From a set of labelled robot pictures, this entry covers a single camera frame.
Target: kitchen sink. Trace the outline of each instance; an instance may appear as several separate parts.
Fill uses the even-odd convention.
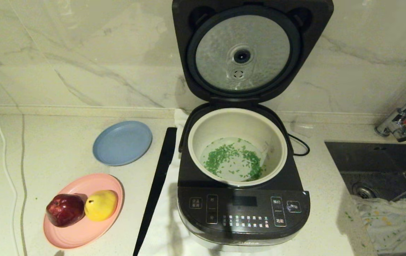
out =
[[[349,193],[406,198],[406,144],[325,142]]]

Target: inner lid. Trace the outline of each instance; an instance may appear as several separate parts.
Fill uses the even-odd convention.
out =
[[[300,48],[299,31],[286,15],[245,5],[212,16],[195,31],[187,66],[210,94],[261,98],[281,86],[297,64]]]
[[[290,56],[287,33],[276,22],[255,15],[229,18],[211,28],[197,47],[200,76],[228,92],[265,86]]]

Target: water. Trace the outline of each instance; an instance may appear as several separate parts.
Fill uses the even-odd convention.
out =
[[[212,174],[229,181],[252,181],[263,176],[266,166],[261,152],[249,141],[226,137],[209,144],[200,162]]]

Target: countertop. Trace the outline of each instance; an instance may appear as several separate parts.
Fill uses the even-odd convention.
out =
[[[71,181],[91,173],[106,173],[118,178],[124,187],[122,212],[105,235],[87,246],[64,251],[64,255],[131,255],[165,131],[174,126],[170,116],[1,115],[1,126],[8,143],[8,169],[18,191],[15,230],[21,253],[28,256],[62,255],[58,253],[59,249],[48,243],[42,230],[46,205]],[[153,142],[141,159],[125,166],[108,167],[93,157],[92,144],[105,128],[124,120],[146,123],[153,133]],[[289,133],[307,142],[311,148],[309,155],[294,157],[302,185],[310,192],[311,212],[299,234],[281,244],[277,255],[376,255],[325,141],[395,143],[395,139],[377,136],[373,125],[285,125]],[[294,143],[294,148],[296,152],[304,151],[299,144]],[[0,255],[7,256],[15,255],[9,229],[13,196],[3,173],[1,152],[0,139]]]

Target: chrome faucet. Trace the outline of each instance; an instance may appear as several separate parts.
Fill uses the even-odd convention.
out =
[[[397,141],[406,141],[406,104],[402,108],[398,108],[388,116],[379,126],[375,127],[376,133],[380,136],[389,136],[391,133],[396,137]]]

